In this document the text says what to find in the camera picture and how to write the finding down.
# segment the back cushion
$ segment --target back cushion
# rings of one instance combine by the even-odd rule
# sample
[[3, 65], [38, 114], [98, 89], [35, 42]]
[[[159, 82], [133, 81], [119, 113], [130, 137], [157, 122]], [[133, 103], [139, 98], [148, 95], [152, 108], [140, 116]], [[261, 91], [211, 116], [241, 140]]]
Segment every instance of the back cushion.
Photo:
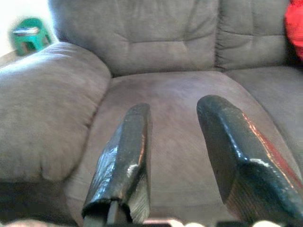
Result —
[[214, 66], [218, 0], [49, 0], [61, 41], [94, 52], [111, 72]]
[[220, 0], [216, 65], [238, 69], [295, 60], [285, 36], [288, 0]]

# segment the armrest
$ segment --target armrest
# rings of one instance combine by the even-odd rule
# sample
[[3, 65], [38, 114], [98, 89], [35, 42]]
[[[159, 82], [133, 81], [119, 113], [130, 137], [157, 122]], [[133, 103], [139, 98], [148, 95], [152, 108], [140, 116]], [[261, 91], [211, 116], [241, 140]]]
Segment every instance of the armrest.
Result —
[[102, 151], [83, 206], [84, 226], [142, 223], [150, 212], [148, 104], [133, 106]]
[[219, 96], [197, 104], [223, 203], [240, 220], [303, 224], [302, 182], [237, 107]]
[[0, 182], [67, 177], [110, 80], [97, 56], [69, 43], [0, 69]]

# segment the red fabric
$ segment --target red fabric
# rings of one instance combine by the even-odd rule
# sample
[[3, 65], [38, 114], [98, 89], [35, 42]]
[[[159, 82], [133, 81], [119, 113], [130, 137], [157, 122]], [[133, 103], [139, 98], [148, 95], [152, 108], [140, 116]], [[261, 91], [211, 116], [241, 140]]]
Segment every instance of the red fabric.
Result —
[[291, 0], [285, 15], [287, 36], [303, 61], [303, 0]]

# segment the plastic stool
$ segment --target plastic stool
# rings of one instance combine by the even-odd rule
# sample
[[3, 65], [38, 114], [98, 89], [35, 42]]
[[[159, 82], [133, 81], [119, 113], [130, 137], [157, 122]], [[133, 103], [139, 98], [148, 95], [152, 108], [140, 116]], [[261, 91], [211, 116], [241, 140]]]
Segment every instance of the plastic stool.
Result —
[[42, 24], [42, 21], [37, 18], [28, 18], [23, 20], [14, 29], [14, 31], [22, 28], [33, 28], [33, 27], [38, 27], [39, 32], [36, 34], [22, 35], [22, 36], [13, 34], [18, 55], [25, 55], [28, 53], [24, 51], [23, 48], [24, 44], [27, 45], [27, 48], [29, 50], [40, 51], [44, 49], [48, 44], [52, 43], [47, 30], [44, 28]]

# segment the gray couch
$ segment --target gray couch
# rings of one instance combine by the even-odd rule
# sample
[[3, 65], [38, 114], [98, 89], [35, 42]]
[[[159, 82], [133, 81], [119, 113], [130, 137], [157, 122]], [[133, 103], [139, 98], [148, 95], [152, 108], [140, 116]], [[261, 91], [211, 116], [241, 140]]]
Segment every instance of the gray couch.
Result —
[[0, 71], [0, 220], [82, 225], [102, 148], [151, 105], [151, 217], [214, 223], [199, 98], [242, 109], [302, 179], [303, 71], [288, 0], [50, 0], [60, 42]]

